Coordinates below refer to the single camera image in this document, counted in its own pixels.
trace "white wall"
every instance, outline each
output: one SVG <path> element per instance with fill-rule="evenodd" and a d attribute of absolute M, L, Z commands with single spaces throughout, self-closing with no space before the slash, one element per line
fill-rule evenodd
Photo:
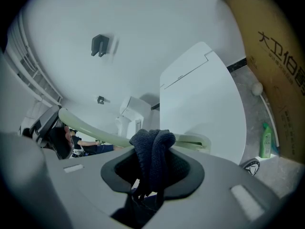
<path fill-rule="evenodd" d="M 65 98 L 119 114 L 127 95 L 159 102 L 159 77 L 199 41 L 230 65 L 245 57 L 235 19 L 222 0 L 31 0 L 24 11 L 28 39 Z M 98 34 L 110 53 L 91 56 Z"/>
<path fill-rule="evenodd" d="M 0 131 L 17 132 L 35 98 L 16 80 L 0 53 Z"/>
<path fill-rule="evenodd" d="M 118 129 L 114 123 L 114 120 L 118 115 L 111 111 L 105 111 L 103 108 L 104 105 L 85 105 L 66 99 L 61 101 L 61 105 L 84 122 L 102 131 L 111 134 L 118 133 Z"/>

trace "dark blue towel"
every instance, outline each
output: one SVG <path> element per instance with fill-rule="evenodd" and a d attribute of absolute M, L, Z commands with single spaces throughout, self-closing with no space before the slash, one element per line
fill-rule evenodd
<path fill-rule="evenodd" d="M 169 130 L 138 131 L 131 139 L 139 159 L 142 179 L 137 195 L 149 195 L 152 191 L 163 190 L 168 183 L 168 168 L 165 152 L 175 143 L 176 139 Z"/>

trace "tile floor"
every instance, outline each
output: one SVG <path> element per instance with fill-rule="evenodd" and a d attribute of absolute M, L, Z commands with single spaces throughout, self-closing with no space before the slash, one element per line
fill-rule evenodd
<path fill-rule="evenodd" d="M 243 163 L 258 156 L 263 122 L 267 122 L 270 126 L 271 122 L 262 100 L 251 92 L 252 85 L 257 82 L 257 78 L 249 67 L 244 66 L 233 71 L 231 75 L 243 101 L 247 122 Z M 304 165 L 276 156 L 261 161 L 260 169 L 255 177 L 269 186 L 279 197 L 283 197 L 295 190 L 304 171 Z"/>

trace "light green pipe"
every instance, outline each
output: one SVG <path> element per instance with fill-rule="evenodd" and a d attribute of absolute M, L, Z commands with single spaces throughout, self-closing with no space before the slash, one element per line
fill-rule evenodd
<path fill-rule="evenodd" d="M 100 129 L 97 129 L 86 122 L 82 121 L 72 113 L 70 113 L 67 109 L 61 108 L 58 112 L 58 116 L 62 122 L 64 122 L 67 126 L 82 132 L 88 136 L 94 137 L 97 140 L 104 141 L 106 143 L 113 144 L 119 147 L 128 147 L 131 146 L 129 143 L 129 139 L 120 137 L 117 135 L 113 135 L 107 132 L 104 132 Z"/>

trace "person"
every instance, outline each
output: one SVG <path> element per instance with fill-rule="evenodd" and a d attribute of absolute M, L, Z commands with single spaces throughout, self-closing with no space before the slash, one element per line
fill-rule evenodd
<path fill-rule="evenodd" d="M 70 146 L 73 148 L 72 157 L 96 155 L 122 149 L 114 145 L 101 145 L 99 141 L 82 141 L 81 138 L 76 136 L 76 133 L 77 131 L 73 129 L 69 129 L 68 132 L 66 131 L 66 139 L 71 142 Z"/>

